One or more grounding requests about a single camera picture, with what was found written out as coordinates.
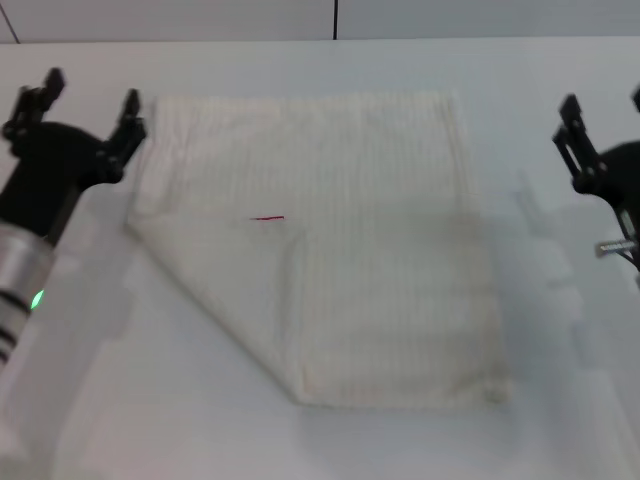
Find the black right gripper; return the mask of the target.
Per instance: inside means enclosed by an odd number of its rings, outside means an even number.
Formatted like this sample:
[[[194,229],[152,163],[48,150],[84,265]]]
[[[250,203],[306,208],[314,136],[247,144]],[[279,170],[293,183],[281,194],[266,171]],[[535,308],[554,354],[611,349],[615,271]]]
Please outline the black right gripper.
[[[632,96],[640,112],[640,87]],[[568,94],[559,107],[561,123],[552,141],[572,177],[579,194],[595,194],[616,212],[625,209],[639,215],[639,142],[619,144],[599,153],[592,144],[575,94]]]

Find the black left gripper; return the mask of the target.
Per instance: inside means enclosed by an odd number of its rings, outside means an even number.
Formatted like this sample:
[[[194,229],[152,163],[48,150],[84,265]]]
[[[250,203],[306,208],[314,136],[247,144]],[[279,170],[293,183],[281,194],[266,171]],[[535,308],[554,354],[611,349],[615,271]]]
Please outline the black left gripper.
[[[102,150],[102,141],[81,129],[40,123],[65,85],[62,69],[51,68],[41,86],[21,87],[2,126],[17,164],[1,191],[1,220],[52,246],[59,243],[83,192],[94,185],[119,183],[146,138],[137,89],[128,91]]]

